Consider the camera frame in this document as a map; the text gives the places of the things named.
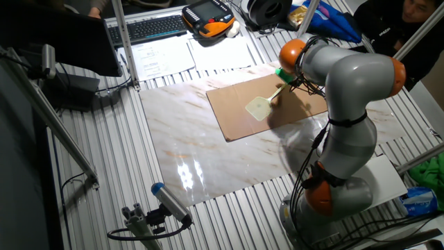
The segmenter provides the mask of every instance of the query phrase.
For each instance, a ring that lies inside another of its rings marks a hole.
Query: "blue bag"
[[[291,6],[290,12],[299,6]],[[342,13],[321,1],[314,13],[309,25],[309,32],[317,33],[325,37],[338,38],[348,42],[360,43],[362,33],[357,27],[356,21],[350,13]]]

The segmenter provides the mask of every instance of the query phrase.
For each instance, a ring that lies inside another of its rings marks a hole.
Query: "cardboard sheet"
[[[273,111],[257,121],[245,106],[255,97],[269,98],[284,82],[275,74],[207,92],[211,107],[227,142],[277,128],[327,111],[325,100],[287,86],[272,101]]]

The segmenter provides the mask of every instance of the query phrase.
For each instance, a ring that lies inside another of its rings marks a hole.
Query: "black cable bundle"
[[[294,72],[295,72],[296,78],[292,82],[289,83],[289,85],[291,85],[290,92],[293,91],[295,88],[298,88],[299,90],[308,92],[309,95],[319,94],[320,96],[325,98],[325,94],[322,91],[323,87],[315,86],[314,83],[312,83],[310,80],[305,78],[304,73],[302,72],[302,61],[304,59],[306,52],[320,40],[322,40],[326,43],[331,42],[331,43],[335,44],[336,46],[338,46],[337,43],[333,42],[329,38],[322,37],[319,35],[315,35],[315,36],[311,37],[307,41],[307,43],[305,44],[305,47],[299,53],[298,57],[296,58],[296,61],[294,64]],[[307,90],[300,88],[301,85],[304,85],[307,88]]]

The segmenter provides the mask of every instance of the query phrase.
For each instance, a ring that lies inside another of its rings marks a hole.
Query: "robotic arm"
[[[285,77],[302,74],[325,86],[330,118],[323,152],[311,167],[310,178],[302,182],[305,192],[296,213],[289,212],[289,196],[281,205],[281,221],[290,238],[301,229],[326,225],[371,206],[368,184],[352,177],[376,147],[376,128],[366,106],[397,94],[406,78],[404,65],[393,58],[329,46],[323,40],[313,43],[314,38],[304,34],[280,52]],[[297,217],[296,224],[291,217]]]

